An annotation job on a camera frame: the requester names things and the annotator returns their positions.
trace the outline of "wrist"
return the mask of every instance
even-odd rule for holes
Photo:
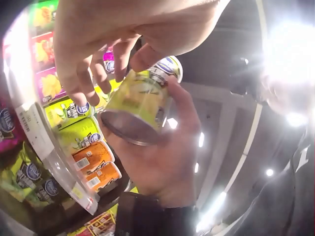
[[[192,181],[180,182],[165,188],[155,195],[163,208],[176,208],[196,204],[196,193]]]

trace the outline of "green can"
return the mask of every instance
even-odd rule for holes
[[[45,112],[50,126],[62,130],[86,117],[90,117],[94,114],[95,109],[89,103],[80,107],[67,97],[46,107]]]
[[[168,75],[177,77],[178,82],[183,77],[174,56],[139,73],[130,70],[101,114],[104,125],[128,142],[143,146],[156,143],[171,104]]]
[[[57,133],[58,141],[64,150],[71,154],[104,139],[94,116],[78,121]]]

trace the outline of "hand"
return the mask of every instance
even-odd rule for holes
[[[129,143],[98,121],[106,141],[121,160],[139,192],[157,197],[163,207],[195,204],[194,166],[200,135],[200,121],[190,94],[175,77],[168,79],[168,91],[179,115],[176,129],[164,134],[152,146]]]
[[[146,44],[130,64],[143,71],[168,55],[199,46],[229,0],[60,0],[54,31],[59,80],[78,105],[99,103],[88,73],[104,93],[111,90],[102,56],[113,46],[115,78],[124,78],[130,51],[142,35]]]

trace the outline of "logo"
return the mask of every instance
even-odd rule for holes
[[[26,174],[31,180],[38,180],[41,176],[40,170],[33,163],[26,167]]]
[[[107,61],[105,65],[105,70],[108,73],[113,73],[114,72],[114,61]]]
[[[100,134],[99,133],[94,133],[90,136],[90,143],[94,143],[96,141],[99,141],[100,140]]]
[[[11,133],[14,130],[13,118],[7,108],[0,112],[0,129],[5,133]]]
[[[79,106],[77,105],[77,111],[78,111],[79,114],[82,114],[82,115],[83,115],[84,113],[88,112],[89,108],[90,108],[90,105],[89,105],[88,103],[86,103],[86,105],[83,106],[83,107],[79,107]]]
[[[175,71],[177,70],[178,65],[170,57],[163,58],[158,63],[156,63],[154,67],[163,70],[168,75],[177,76]]]
[[[46,181],[45,190],[50,196],[56,196],[59,193],[58,189],[51,179]]]

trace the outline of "bright light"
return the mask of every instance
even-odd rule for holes
[[[200,138],[199,138],[199,147],[201,148],[203,146],[204,141],[204,134],[201,132]]]
[[[286,115],[287,122],[293,127],[299,127],[305,125],[308,122],[308,118],[300,113],[291,112]]]
[[[178,124],[178,122],[174,118],[168,119],[167,122],[169,123],[169,125],[172,129],[175,129],[177,124]]]
[[[222,192],[214,201],[209,211],[205,215],[203,215],[201,221],[197,224],[196,232],[206,229],[208,225],[213,222],[213,218],[220,207],[223,205],[225,198],[226,192]]]
[[[315,28],[294,22],[275,27],[265,57],[270,79],[285,83],[315,83]]]
[[[272,169],[266,170],[266,175],[267,175],[268,177],[272,176],[272,175],[273,175],[273,170],[272,170]]]
[[[197,173],[197,172],[198,172],[198,170],[199,170],[199,164],[198,164],[198,163],[196,163],[196,165],[195,165],[195,173]]]

